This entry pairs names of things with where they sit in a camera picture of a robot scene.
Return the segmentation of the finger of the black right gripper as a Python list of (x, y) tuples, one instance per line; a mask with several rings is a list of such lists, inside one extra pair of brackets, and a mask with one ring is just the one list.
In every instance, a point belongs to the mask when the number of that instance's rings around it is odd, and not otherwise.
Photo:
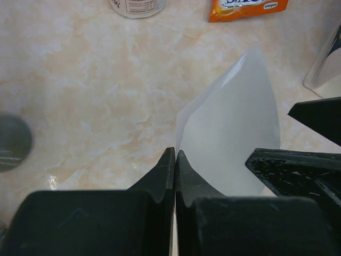
[(340, 208), (340, 154), (257, 148), (245, 166), (277, 196)]
[(296, 103), (288, 115), (340, 146), (340, 97)]

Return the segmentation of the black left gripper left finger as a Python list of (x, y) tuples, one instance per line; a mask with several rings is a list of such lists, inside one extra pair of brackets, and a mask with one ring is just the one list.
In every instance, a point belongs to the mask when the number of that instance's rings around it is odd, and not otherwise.
[(171, 255), (175, 152), (126, 190), (37, 191), (26, 197), (1, 255)]

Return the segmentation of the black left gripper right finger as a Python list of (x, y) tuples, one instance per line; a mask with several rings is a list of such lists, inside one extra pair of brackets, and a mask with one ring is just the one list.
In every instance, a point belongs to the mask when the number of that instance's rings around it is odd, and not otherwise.
[(232, 197), (180, 151), (175, 167), (179, 255), (340, 255), (340, 208), (301, 196)]

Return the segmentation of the white paper coffee filter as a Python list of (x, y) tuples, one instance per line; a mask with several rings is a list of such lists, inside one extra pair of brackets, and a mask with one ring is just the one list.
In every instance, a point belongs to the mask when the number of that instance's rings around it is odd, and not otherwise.
[(261, 49), (252, 47), (176, 117), (176, 151), (226, 196), (261, 196), (245, 166), (256, 148), (278, 149), (277, 103)]

